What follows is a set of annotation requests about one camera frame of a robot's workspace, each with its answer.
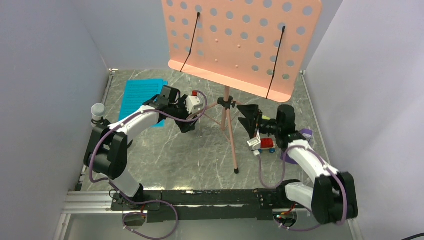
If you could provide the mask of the blue sheet music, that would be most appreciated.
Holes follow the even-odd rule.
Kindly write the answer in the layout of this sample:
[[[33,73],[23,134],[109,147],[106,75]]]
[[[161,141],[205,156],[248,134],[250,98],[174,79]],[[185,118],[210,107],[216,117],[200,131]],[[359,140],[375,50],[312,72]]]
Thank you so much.
[[[162,78],[131,79],[124,89],[118,120],[121,121],[138,110],[144,102],[161,93],[168,82]]]

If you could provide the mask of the pink music stand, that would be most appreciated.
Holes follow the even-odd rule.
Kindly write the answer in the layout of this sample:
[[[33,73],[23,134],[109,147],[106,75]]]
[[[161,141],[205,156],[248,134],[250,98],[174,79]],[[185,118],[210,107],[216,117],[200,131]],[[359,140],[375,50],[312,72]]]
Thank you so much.
[[[322,13],[319,0],[164,0],[168,66],[288,102]]]

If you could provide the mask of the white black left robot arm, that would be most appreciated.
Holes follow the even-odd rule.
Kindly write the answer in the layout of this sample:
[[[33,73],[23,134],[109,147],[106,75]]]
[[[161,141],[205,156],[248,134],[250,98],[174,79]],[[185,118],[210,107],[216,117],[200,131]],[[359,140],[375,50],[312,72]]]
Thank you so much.
[[[159,94],[124,119],[115,123],[104,118],[94,120],[83,160],[89,180],[92,183],[107,181],[124,196],[123,202],[129,209],[139,209],[146,198],[143,185],[127,168],[130,142],[166,119],[173,119],[182,133],[193,131],[206,112],[207,102],[206,95],[199,90],[182,95],[179,89],[164,85]]]

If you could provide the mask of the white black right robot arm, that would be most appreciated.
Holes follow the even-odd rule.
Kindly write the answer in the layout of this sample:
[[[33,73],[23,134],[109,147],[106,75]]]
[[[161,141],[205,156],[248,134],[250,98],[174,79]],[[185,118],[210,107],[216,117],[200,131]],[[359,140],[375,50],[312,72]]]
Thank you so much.
[[[313,181],[309,187],[299,180],[281,179],[275,186],[263,184],[276,191],[276,202],[283,208],[299,204],[310,210],[320,225],[342,225],[359,215],[355,180],[349,172],[331,166],[313,150],[305,136],[297,130],[295,109],[282,104],[276,118],[268,118],[256,104],[238,105],[243,115],[238,120],[250,139],[247,145],[253,155],[261,158],[261,135],[274,136],[282,151],[282,162],[295,161]]]

